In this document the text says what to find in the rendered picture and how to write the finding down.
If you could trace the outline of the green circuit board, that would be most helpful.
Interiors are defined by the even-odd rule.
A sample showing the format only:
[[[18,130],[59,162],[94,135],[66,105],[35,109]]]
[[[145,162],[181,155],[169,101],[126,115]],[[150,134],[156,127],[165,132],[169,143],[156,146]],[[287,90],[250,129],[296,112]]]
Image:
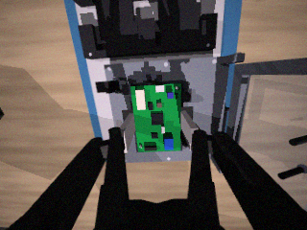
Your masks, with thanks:
[[[131,86],[130,92],[138,152],[180,150],[181,83]]]

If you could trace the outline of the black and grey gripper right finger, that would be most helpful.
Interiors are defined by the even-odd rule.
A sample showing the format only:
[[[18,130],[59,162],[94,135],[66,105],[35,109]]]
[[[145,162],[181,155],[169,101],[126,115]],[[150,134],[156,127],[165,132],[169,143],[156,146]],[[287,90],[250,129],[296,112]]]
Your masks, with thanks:
[[[206,134],[185,110],[180,128],[192,151],[184,230],[221,230],[209,153],[253,230],[307,230],[307,212],[227,133]]]

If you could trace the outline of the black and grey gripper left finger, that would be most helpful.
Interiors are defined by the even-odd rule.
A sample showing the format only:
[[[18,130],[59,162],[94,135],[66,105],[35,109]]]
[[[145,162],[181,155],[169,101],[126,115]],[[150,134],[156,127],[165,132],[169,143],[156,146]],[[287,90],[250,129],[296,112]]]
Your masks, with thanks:
[[[105,162],[94,230],[129,230],[125,153],[134,132],[134,114],[130,113],[120,127],[108,130],[109,139],[91,139],[31,208],[6,230],[72,230]]]

